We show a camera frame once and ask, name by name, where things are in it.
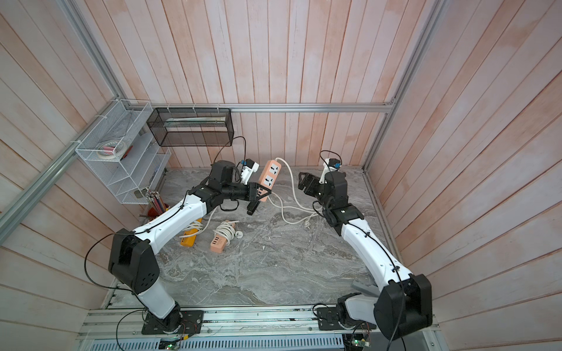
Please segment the pink power strip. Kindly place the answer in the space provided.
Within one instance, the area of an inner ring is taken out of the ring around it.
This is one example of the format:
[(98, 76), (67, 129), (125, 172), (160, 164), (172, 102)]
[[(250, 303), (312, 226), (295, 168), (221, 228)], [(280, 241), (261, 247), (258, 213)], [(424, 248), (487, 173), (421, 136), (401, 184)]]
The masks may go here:
[(222, 253), (228, 244), (227, 238), (222, 235), (216, 234), (210, 244), (210, 251), (215, 253)]
[(264, 166), (263, 172), (259, 178), (260, 187), (258, 189), (258, 195), (261, 197), (259, 200), (261, 202), (266, 201), (268, 194), (271, 192), (277, 177), (279, 176), (281, 169), (281, 164), (272, 159), (267, 162)]

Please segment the pink power strip front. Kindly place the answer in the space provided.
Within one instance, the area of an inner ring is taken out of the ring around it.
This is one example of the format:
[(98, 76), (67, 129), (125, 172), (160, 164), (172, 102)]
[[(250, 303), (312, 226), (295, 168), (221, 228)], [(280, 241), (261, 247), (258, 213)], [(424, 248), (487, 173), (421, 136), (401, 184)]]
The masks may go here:
[(215, 253), (222, 253), (228, 244), (227, 238), (222, 235), (216, 234), (210, 244), (210, 251)]

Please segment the yellow power strip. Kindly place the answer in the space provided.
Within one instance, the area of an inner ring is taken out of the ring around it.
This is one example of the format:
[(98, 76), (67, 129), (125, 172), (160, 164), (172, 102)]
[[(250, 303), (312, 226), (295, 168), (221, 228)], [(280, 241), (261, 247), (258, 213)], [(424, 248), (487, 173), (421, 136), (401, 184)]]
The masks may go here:
[(192, 247), (195, 243), (196, 236), (202, 230), (202, 219), (197, 219), (196, 221), (192, 222), (184, 229), (184, 234), (180, 238), (180, 244), (183, 247)]

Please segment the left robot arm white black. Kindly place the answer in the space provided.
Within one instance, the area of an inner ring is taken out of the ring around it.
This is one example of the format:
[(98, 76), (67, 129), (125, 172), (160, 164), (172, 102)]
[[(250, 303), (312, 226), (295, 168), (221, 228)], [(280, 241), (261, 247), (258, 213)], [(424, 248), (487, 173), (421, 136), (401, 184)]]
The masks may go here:
[(148, 317), (165, 333), (177, 331), (181, 325), (181, 308), (168, 294), (160, 280), (156, 254), (176, 235), (194, 221), (221, 206), (225, 200), (244, 200), (252, 206), (272, 192), (280, 165), (271, 161), (257, 182), (251, 175), (258, 164), (243, 167), (241, 180), (235, 180), (237, 166), (229, 161), (212, 165), (210, 174), (186, 192), (183, 199), (169, 211), (133, 231), (114, 234), (108, 270), (133, 291), (148, 309)]

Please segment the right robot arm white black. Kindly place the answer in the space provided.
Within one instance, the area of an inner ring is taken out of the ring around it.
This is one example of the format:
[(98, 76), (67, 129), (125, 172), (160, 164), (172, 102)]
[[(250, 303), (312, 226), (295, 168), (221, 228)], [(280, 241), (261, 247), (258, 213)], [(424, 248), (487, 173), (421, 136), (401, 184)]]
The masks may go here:
[(300, 173), (298, 188), (316, 198), (323, 218), (355, 250), (378, 288), (376, 297), (356, 293), (339, 298), (341, 323), (370, 323), (389, 341), (431, 326), (430, 281), (423, 274), (413, 274), (376, 238), (364, 215), (348, 201), (345, 174), (332, 171), (317, 177)]

